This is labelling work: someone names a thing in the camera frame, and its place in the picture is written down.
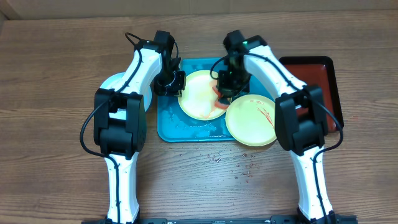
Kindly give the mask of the orange black sponge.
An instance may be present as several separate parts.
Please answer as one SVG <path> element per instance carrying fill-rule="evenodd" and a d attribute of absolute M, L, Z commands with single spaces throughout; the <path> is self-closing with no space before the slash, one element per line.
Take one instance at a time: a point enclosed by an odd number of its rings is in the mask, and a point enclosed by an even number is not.
<path fill-rule="evenodd" d="M 216 85 L 212 87 L 213 91 L 217 94 L 218 98 L 215 101 L 215 106 L 221 110 L 226 110 L 231 104 L 231 98 L 227 98 L 226 96 L 222 95 Z"/>

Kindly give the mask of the light blue plate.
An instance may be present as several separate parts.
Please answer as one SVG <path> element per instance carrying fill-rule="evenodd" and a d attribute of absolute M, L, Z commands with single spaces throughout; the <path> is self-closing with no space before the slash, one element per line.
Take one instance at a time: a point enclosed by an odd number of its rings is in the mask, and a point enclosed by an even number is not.
<path fill-rule="evenodd" d="M 112 84 L 119 79 L 121 79 L 124 76 L 124 72 L 121 73 L 116 73 L 109 78 L 107 78 L 100 86 L 100 88 L 104 89 L 110 89 Z M 150 107 L 150 104 L 152 102 L 152 88 L 148 86 L 146 88 L 146 91 L 142 94 L 144 96 L 144 106 L 145 106 L 145 111 L 147 111 Z"/>

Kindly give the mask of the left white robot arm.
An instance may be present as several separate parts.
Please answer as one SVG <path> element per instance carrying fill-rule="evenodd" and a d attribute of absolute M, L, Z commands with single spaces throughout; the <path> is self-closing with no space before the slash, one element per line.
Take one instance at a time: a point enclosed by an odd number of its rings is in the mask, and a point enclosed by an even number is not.
<path fill-rule="evenodd" d="M 93 139 L 104 158 L 109 179 L 109 210 L 102 223 L 139 223 L 136 167 L 147 134 L 146 111 L 152 94 L 180 97 L 186 74 L 169 32 L 139 39 L 123 74 L 109 77 L 95 93 Z"/>

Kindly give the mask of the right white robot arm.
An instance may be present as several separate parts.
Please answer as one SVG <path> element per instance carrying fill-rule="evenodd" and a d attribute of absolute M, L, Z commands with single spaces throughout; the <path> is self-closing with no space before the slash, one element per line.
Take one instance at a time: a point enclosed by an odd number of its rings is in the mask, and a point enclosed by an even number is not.
<path fill-rule="evenodd" d="M 219 72 L 215 91 L 219 102 L 245 90 L 256 77 L 275 100 L 275 133 L 283 149 L 290 153 L 298 183 L 298 212 L 301 223 L 338 223 L 327 196 L 322 157 L 328 134 L 323 92 L 318 85 L 307 85 L 292 75 L 259 35 L 245 38 L 240 30 L 226 35 L 227 51 L 221 61 L 227 66 Z"/>

